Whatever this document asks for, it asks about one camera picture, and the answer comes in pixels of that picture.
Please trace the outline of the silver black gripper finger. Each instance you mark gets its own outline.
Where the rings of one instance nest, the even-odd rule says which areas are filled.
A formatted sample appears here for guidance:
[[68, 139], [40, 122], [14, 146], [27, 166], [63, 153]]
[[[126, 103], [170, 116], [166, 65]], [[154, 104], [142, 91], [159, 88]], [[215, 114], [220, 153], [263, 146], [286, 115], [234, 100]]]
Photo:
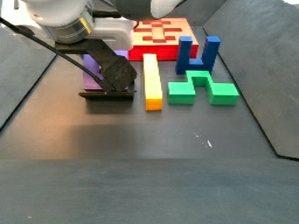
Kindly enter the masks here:
[[102, 39], [88, 39], [88, 54], [100, 65], [100, 74], [111, 90], [123, 91], [136, 78], [136, 70], [126, 56], [120, 56]]

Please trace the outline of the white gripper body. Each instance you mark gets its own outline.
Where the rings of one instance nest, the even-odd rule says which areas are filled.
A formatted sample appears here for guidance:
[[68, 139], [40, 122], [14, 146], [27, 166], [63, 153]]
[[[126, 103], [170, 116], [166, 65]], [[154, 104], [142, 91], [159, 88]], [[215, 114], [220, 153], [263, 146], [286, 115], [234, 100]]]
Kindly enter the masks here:
[[134, 22], [126, 18], [96, 18], [90, 39], [102, 39], [115, 50], [128, 51], [134, 46]]

